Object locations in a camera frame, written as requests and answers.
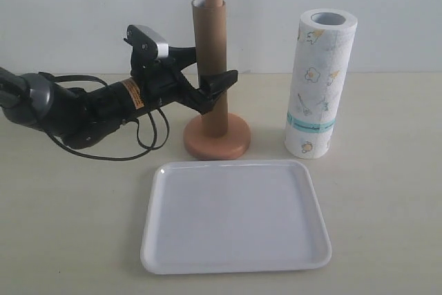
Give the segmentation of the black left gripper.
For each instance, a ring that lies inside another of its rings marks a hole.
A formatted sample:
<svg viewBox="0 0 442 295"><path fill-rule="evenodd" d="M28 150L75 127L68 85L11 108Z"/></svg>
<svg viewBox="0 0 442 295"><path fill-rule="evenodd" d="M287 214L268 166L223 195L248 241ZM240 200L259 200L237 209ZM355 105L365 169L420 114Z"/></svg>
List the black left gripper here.
<svg viewBox="0 0 442 295"><path fill-rule="evenodd" d="M211 112L217 101L238 81L238 71L228 70L216 75L205 75L195 88L178 67L196 63L195 47L169 46L165 59L145 62L131 56L131 77L140 88L146 107L163 107L177 102L204 115Z"/></svg>

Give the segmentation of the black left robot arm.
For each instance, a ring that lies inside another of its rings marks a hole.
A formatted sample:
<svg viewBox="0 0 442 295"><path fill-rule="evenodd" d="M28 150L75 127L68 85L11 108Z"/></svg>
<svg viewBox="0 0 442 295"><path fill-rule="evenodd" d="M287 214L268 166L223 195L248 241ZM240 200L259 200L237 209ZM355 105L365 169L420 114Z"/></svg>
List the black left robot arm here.
<svg viewBox="0 0 442 295"><path fill-rule="evenodd" d="M238 80L236 70L216 70L201 79L197 88L182 70L196 62L196 50L170 47L165 55L150 55L133 47L131 75L107 84L91 75L38 72L16 75L1 69L1 110L12 123L48 132L73 150L89 148L121 125L171 103L204 115ZM65 88L63 82L101 82L85 91Z"/></svg>

